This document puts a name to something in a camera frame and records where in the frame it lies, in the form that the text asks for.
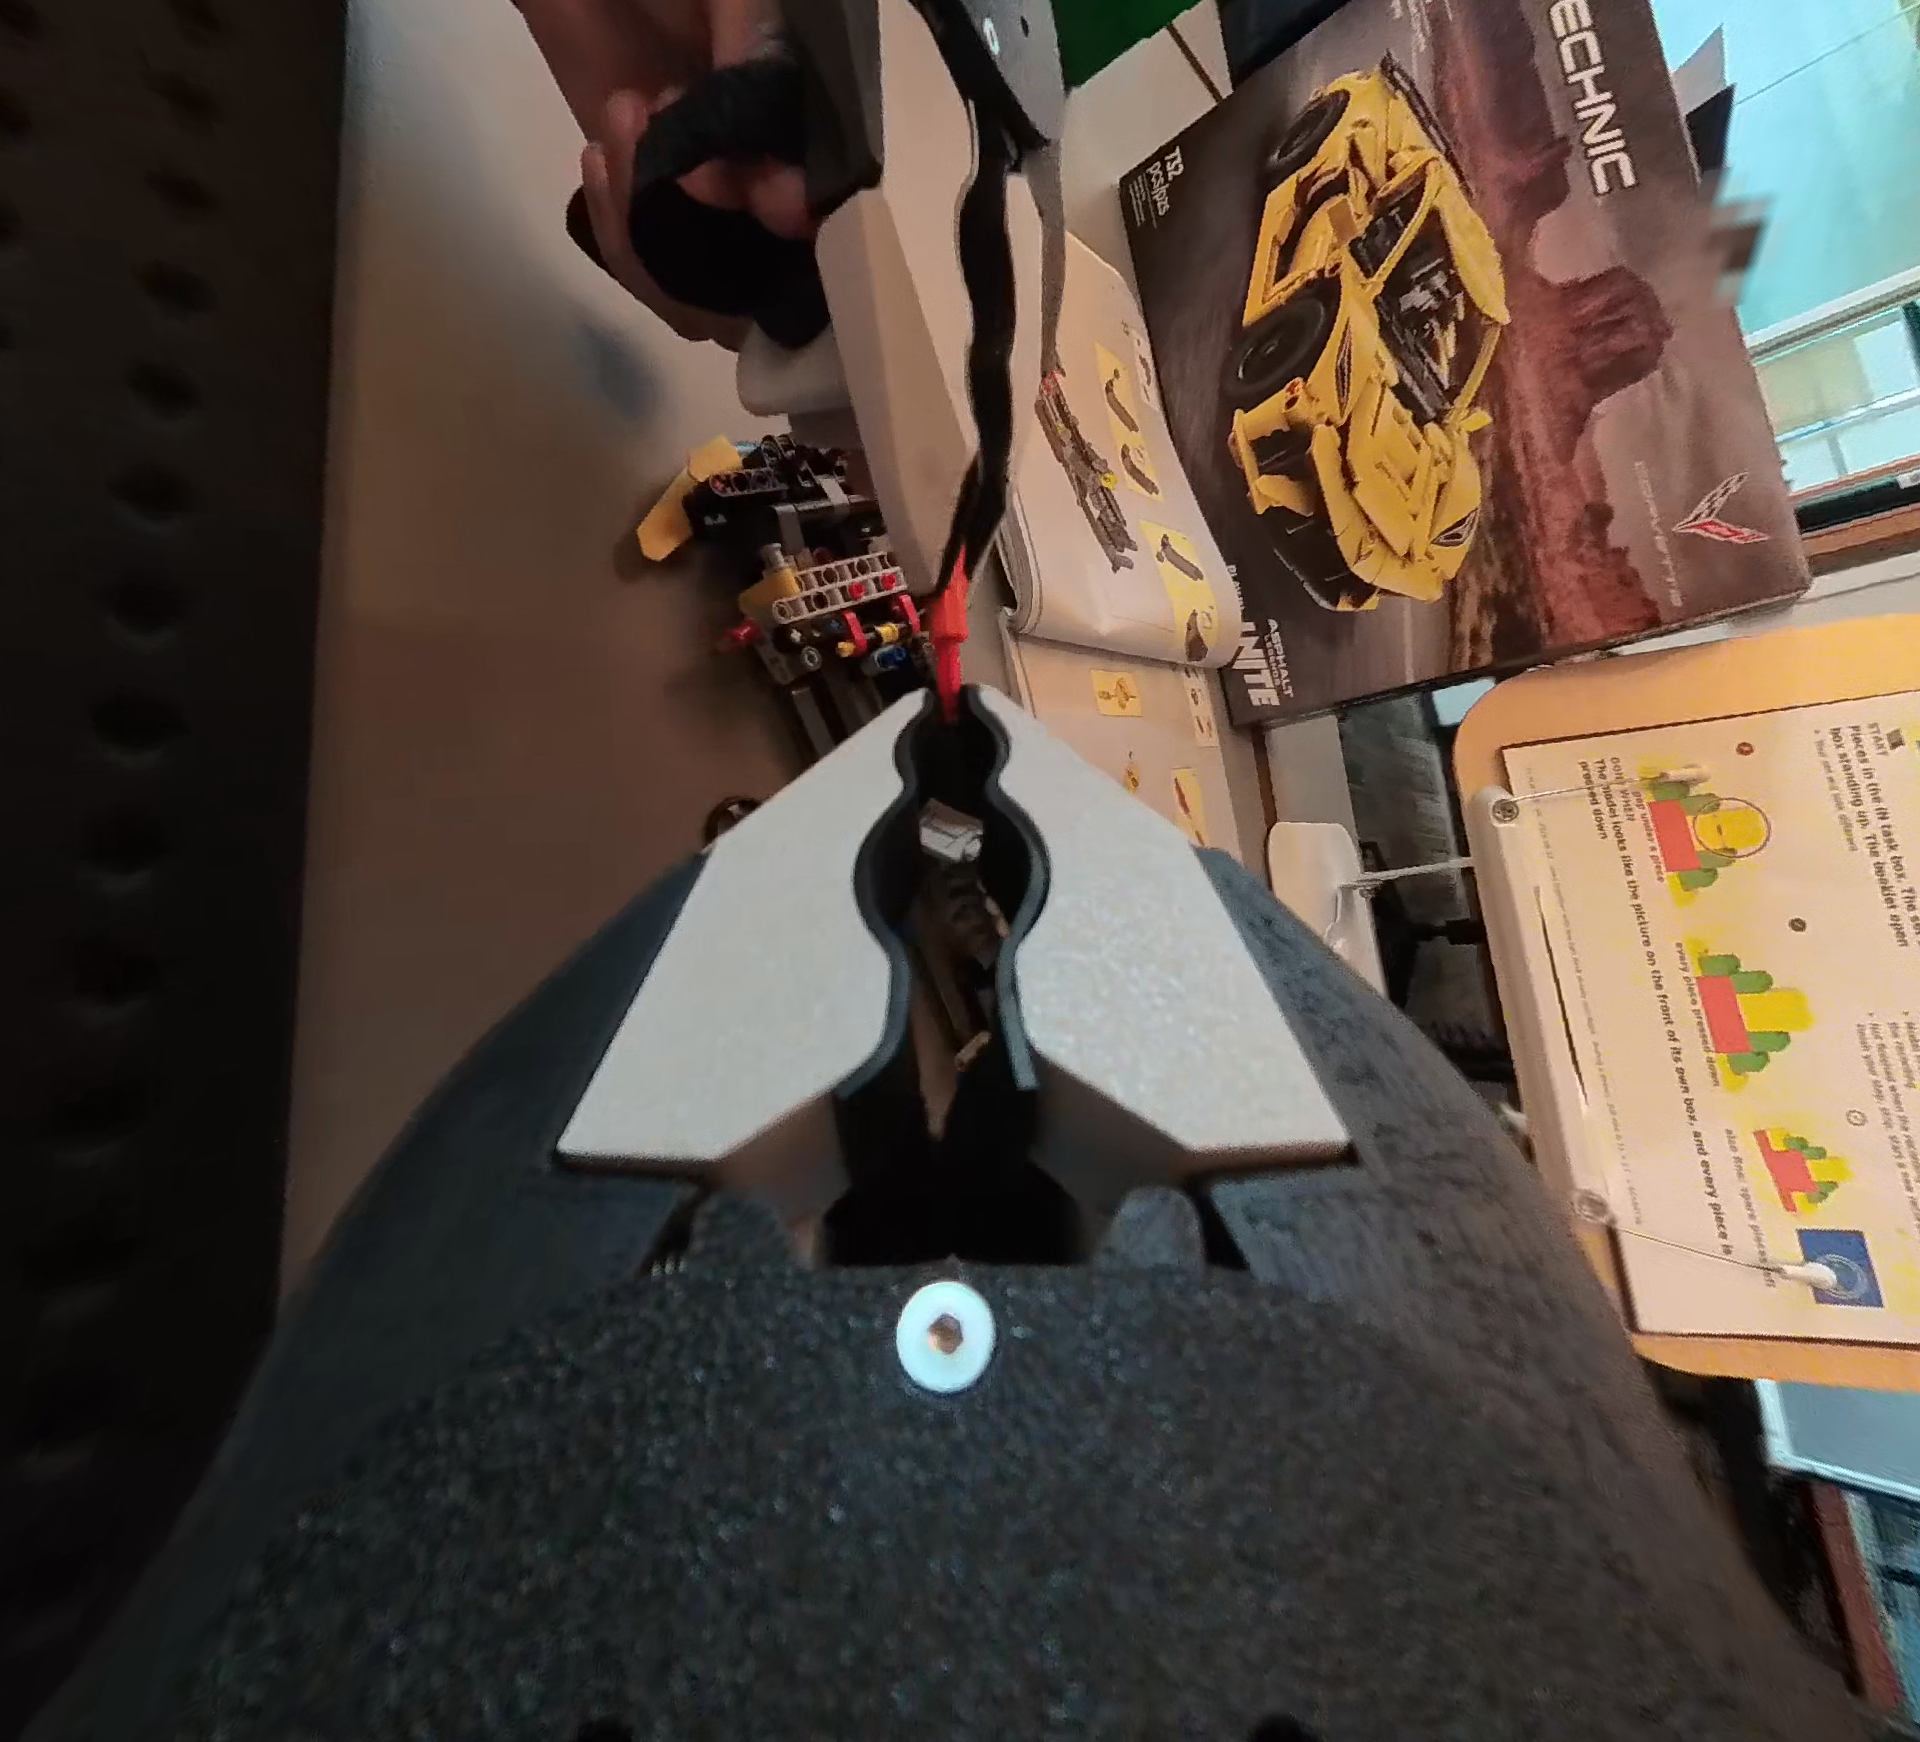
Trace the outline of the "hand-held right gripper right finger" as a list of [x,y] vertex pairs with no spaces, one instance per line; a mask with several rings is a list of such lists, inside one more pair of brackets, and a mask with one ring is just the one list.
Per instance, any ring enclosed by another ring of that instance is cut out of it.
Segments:
[[1026,864],[999,956],[1036,1164],[1323,1164],[1352,1137],[1215,890],[1218,850],[994,690],[985,801]]

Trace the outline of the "lego instruction booklet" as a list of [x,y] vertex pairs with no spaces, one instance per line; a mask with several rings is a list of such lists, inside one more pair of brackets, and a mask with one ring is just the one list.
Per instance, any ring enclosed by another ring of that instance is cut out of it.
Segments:
[[1069,237],[1057,363],[996,533],[1020,705],[1188,840],[1263,871],[1224,673],[1241,600],[1188,482],[1132,284]]

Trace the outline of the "illustrated instruction sheet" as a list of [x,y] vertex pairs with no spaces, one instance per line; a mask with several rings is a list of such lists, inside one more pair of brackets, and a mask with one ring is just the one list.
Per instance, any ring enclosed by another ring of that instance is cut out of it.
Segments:
[[1917,697],[1511,746],[1641,1334],[1916,1346]]

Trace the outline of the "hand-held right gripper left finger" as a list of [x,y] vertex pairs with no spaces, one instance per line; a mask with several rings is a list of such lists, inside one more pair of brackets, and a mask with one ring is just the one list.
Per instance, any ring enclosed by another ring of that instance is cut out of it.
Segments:
[[840,1105],[906,1047],[926,692],[697,856],[565,1122],[565,1164],[849,1164]]

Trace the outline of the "lego car chassis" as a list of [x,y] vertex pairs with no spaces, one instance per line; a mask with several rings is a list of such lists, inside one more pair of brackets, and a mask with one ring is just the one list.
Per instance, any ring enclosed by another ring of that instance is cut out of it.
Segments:
[[[731,589],[716,651],[758,667],[803,767],[930,686],[925,605],[845,449],[791,434],[711,438],[640,518],[635,544],[653,565],[694,550]],[[904,937],[929,1030],[960,1075],[988,1051],[1006,916],[985,881],[978,789],[936,779],[919,816],[929,885]]]

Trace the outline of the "lego set box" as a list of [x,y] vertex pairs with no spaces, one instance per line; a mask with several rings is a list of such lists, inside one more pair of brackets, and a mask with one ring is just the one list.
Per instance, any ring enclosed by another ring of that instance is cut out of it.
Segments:
[[1648,0],[1347,0],[1118,205],[1237,726],[1808,589]]

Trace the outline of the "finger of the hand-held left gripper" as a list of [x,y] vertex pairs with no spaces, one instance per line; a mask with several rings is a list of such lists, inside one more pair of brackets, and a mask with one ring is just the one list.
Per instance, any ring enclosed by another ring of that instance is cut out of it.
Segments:
[[1065,277],[1061,144],[982,141],[977,171],[977,558],[1015,498],[1043,385],[1057,368]]
[[960,272],[977,126],[911,0],[876,0],[880,177],[818,224],[818,268],[859,443],[911,590],[933,594],[977,456]]

